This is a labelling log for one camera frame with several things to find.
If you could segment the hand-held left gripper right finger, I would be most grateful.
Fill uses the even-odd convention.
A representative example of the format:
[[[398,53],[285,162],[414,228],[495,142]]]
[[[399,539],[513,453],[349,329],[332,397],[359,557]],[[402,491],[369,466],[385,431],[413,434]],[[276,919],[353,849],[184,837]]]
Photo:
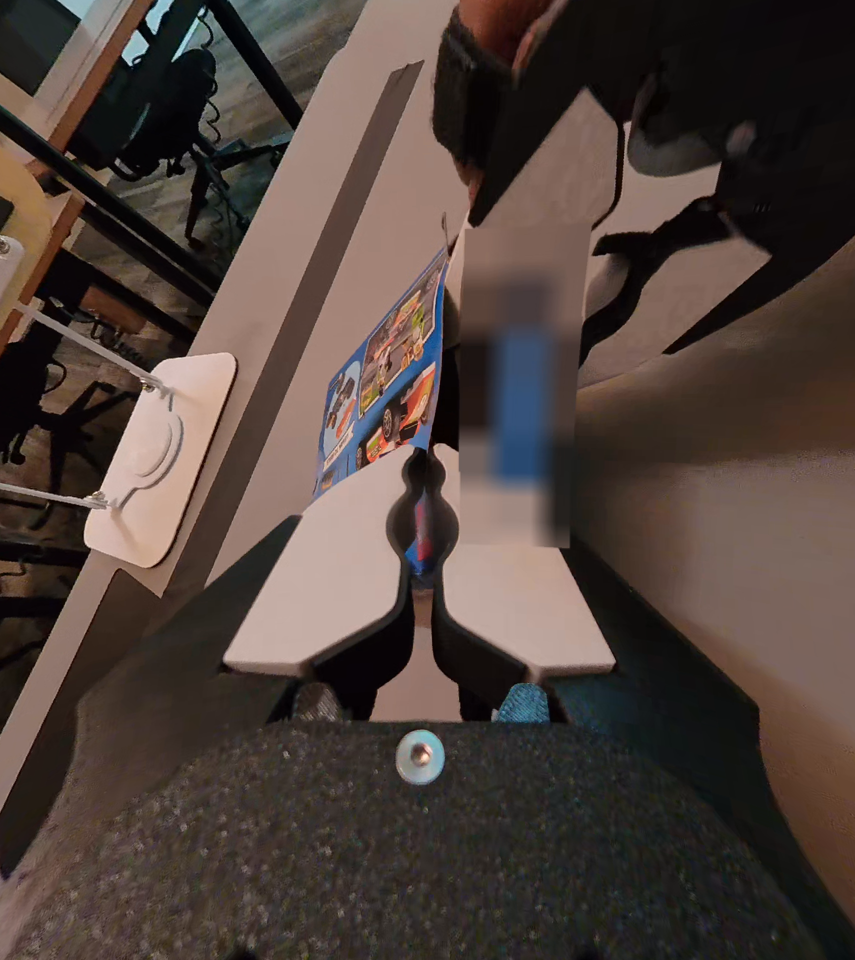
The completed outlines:
[[[459,492],[442,489],[445,550],[433,642],[450,679],[550,679],[610,673],[616,658],[557,548],[460,541]]]

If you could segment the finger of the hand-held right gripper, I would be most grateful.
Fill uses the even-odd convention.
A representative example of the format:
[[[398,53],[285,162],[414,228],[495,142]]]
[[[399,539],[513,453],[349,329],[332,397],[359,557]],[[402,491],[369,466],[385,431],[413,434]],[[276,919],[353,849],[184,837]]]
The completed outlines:
[[[680,250],[646,282],[624,325],[591,348],[578,372],[584,389],[660,355],[726,295],[728,245]]]
[[[596,224],[616,203],[621,126],[581,90],[480,225],[461,242],[464,286],[558,275],[587,281]]]

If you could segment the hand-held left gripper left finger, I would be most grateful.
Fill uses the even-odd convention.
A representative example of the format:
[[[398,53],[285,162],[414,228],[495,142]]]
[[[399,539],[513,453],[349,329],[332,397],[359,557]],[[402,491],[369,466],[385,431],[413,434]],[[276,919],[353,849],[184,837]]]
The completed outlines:
[[[306,508],[226,650],[241,673],[294,677],[387,615],[402,563],[388,534],[405,482],[342,482]]]

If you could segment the blue lego set box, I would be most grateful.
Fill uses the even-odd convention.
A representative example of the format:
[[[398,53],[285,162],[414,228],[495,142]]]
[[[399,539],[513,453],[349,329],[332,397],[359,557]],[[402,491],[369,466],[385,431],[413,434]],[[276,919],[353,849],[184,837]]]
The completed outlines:
[[[395,450],[429,450],[449,258],[436,254],[329,381],[312,500]]]

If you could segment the person's right hand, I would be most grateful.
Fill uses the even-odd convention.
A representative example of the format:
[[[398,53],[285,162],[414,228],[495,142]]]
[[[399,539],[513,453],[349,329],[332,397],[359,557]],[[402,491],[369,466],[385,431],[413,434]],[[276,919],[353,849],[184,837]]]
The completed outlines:
[[[457,13],[480,49],[519,66],[567,5],[567,1],[461,1]]]

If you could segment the black office chair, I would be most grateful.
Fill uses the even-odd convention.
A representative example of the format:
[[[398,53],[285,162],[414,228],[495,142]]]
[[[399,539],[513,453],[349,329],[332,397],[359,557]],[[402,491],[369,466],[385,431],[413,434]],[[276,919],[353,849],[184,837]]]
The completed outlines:
[[[193,250],[203,244],[194,236],[202,210],[213,193],[223,206],[229,235],[245,234],[250,219],[231,196],[224,173],[268,157],[274,168],[288,148],[291,135],[260,146],[242,140],[220,145],[214,111],[205,136],[206,111],[218,93],[217,59],[211,51],[213,18],[227,41],[262,86],[292,130],[303,116],[300,104],[268,59],[232,2],[172,2],[151,28],[141,18],[136,32],[146,49],[129,63],[121,58],[68,140],[67,151],[92,170],[109,170],[127,183],[152,177],[160,169],[169,178],[185,173],[185,160],[195,173],[186,214],[184,238]]]

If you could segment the wooden desk black frame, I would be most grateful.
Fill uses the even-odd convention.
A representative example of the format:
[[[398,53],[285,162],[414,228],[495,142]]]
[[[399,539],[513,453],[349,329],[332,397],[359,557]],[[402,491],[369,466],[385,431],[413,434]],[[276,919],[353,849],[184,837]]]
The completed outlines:
[[[222,274],[113,194],[87,167],[75,162],[72,153],[65,153],[152,6],[152,2],[114,2],[113,6],[96,2],[46,78],[45,93],[37,92],[30,102],[40,110],[44,97],[57,97],[46,114],[55,126],[41,134],[0,102],[0,136],[67,187],[78,208],[77,219],[194,303],[208,307],[218,293]]]

